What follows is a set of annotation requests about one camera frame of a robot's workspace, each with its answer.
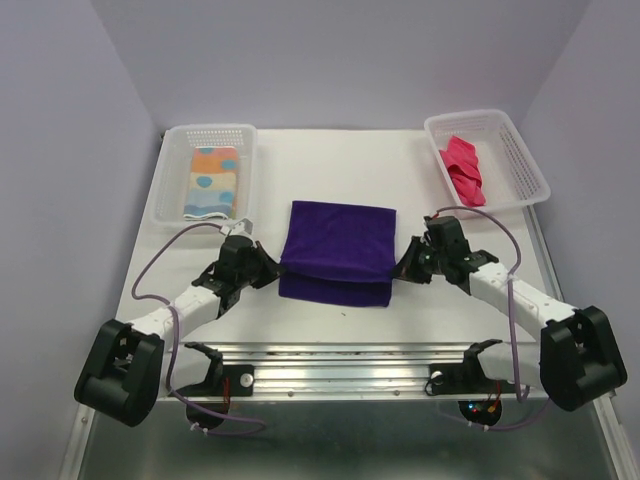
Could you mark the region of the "purple towel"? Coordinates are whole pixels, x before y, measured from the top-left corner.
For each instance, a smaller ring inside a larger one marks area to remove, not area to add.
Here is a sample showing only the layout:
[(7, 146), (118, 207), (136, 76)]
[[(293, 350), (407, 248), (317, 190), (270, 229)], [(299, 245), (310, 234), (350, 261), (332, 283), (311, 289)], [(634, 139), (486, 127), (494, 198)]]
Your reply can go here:
[(280, 264), (284, 298), (382, 307), (392, 296), (396, 211), (296, 200)]

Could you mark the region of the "blue orange dotted towel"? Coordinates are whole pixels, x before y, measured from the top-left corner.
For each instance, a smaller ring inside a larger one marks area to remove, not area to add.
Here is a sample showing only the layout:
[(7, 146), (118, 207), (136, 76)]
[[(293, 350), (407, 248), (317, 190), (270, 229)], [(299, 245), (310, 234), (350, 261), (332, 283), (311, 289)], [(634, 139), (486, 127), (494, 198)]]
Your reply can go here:
[(239, 154), (234, 147), (194, 150), (183, 208), (187, 220), (231, 219), (235, 214)]

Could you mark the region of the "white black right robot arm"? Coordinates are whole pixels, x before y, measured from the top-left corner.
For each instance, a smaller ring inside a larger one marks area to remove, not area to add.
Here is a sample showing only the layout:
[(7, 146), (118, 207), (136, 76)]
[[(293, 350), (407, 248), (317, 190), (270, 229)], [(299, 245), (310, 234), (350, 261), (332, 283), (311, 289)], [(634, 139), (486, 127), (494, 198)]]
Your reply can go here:
[(533, 341), (489, 339), (472, 344), (459, 363), (431, 376), (430, 395), (483, 393), (511, 384), (516, 392), (544, 392), (557, 407), (572, 412), (623, 386), (628, 372), (607, 315), (595, 306), (564, 303), (522, 281), (493, 254), (472, 250), (452, 216), (428, 217), (392, 276), (428, 284), (436, 276), (506, 315)]

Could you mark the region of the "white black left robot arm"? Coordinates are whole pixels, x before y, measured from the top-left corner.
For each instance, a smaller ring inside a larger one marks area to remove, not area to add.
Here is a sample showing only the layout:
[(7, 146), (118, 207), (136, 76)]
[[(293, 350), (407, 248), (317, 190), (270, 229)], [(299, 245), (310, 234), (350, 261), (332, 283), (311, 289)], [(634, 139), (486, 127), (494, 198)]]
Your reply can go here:
[(283, 273), (260, 243), (227, 237), (217, 260), (177, 298), (162, 300), (160, 308), (135, 320), (111, 319), (100, 326), (76, 382), (75, 400), (134, 427), (163, 397), (227, 397), (234, 381), (224, 373), (222, 353), (183, 338), (230, 311), (245, 288), (261, 289)]

